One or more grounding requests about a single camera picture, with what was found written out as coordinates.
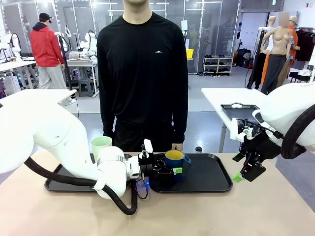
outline light green mug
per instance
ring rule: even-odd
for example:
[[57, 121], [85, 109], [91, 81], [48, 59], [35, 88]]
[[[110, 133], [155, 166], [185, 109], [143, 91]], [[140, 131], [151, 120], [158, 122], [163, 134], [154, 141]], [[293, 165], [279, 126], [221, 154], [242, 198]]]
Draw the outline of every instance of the light green mug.
[[101, 137], [93, 139], [91, 142], [91, 146], [92, 146], [92, 152], [94, 155], [94, 161], [95, 162], [97, 161], [98, 154], [103, 148], [109, 147], [112, 145], [113, 145], [112, 138], [107, 137], [107, 136], [101, 136]]

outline red jacket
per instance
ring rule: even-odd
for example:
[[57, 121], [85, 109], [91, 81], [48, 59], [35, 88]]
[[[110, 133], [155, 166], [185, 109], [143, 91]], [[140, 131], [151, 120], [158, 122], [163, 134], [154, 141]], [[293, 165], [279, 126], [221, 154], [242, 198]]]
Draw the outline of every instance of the red jacket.
[[38, 66], [55, 67], [63, 64], [57, 36], [41, 22], [31, 31], [31, 49]]

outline shoe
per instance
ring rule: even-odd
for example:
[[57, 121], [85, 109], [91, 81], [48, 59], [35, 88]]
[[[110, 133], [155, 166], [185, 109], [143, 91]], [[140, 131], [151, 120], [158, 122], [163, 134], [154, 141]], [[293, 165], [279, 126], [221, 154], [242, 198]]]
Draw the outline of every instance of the shoe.
[[76, 102], [77, 102], [77, 100], [71, 99], [68, 103], [66, 103], [66, 104], [63, 103], [63, 105], [64, 105], [64, 106], [68, 106], [68, 105], [73, 104], [73, 103], [76, 103]]

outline black cap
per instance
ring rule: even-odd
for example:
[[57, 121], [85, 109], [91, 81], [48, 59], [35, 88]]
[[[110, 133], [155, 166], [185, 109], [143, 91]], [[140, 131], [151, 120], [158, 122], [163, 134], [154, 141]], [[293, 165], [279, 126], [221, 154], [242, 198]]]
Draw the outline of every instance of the black cap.
[[51, 23], [51, 20], [50, 19], [53, 19], [53, 17], [49, 16], [47, 13], [40, 13], [39, 15], [39, 21], [40, 22], [45, 22], [45, 21], [48, 21]]

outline yellow bin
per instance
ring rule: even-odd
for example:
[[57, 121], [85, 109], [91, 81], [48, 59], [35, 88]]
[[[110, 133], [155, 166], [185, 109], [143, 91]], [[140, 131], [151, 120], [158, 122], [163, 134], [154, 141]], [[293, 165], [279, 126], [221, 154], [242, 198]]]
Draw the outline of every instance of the yellow bin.
[[187, 59], [192, 59], [193, 49], [186, 49]]

